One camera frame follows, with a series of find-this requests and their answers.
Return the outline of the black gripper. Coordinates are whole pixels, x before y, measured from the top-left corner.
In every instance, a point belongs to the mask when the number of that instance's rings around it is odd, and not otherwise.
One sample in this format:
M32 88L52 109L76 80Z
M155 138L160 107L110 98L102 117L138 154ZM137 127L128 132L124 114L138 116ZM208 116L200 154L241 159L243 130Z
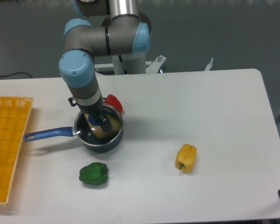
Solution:
M102 96L99 96L98 98L91 97L87 99L79 99L72 96L68 98L68 101L72 107L77 105L83 113L89 114L95 120L98 120L98 123L100 124L100 127L102 128L103 132L107 133L112 130L112 124L110 122L110 119L102 113Z

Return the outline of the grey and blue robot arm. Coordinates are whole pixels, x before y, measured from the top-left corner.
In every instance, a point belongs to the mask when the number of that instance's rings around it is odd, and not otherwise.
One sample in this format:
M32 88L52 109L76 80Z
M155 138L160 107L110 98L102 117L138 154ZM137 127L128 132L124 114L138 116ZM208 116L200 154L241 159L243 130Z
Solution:
M107 133L112 130L112 124L103 114L94 59L148 52L149 25L142 22L136 0L74 0L72 3L84 17L110 16L110 23L96 28L80 18L67 22L63 35L65 53L59 61L61 77L79 109Z

